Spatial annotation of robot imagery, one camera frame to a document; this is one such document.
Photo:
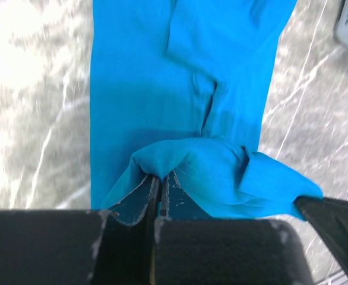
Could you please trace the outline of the blue t shirt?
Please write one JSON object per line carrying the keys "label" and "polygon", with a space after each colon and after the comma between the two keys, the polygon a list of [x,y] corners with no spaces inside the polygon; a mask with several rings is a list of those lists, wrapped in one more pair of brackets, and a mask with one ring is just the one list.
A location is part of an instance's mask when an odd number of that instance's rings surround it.
{"label": "blue t shirt", "polygon": [[174,173],[217,218],[300,217],[318,185],[258,151],[295,1],[94,1],[91,206]]}

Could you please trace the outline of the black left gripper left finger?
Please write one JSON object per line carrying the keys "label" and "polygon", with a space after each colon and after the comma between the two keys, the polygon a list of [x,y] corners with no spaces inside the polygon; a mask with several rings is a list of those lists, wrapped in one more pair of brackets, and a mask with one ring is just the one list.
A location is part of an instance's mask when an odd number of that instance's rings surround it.
{"label": "black left gripper left finger", "polygon": [[148,284],[159,180],[107,210],[0,210],[0,284]]}

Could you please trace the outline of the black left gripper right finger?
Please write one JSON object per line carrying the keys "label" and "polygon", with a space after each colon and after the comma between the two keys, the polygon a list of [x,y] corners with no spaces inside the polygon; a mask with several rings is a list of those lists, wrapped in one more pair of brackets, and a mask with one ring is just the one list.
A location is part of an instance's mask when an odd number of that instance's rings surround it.
{"label": "black left gripper right finger", "polygon": [[312,284],[302,243],[278,219],[216,219],[164,180],[154,223],[154,284]]}

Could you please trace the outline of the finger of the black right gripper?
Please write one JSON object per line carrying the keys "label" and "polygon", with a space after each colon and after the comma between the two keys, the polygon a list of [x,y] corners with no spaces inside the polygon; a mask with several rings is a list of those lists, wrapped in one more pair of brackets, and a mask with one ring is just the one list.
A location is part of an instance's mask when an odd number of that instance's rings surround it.
{"label": "finger of the black right gripper", "polygon": [[348,276],[348,201],[301,196],[294,204]]}

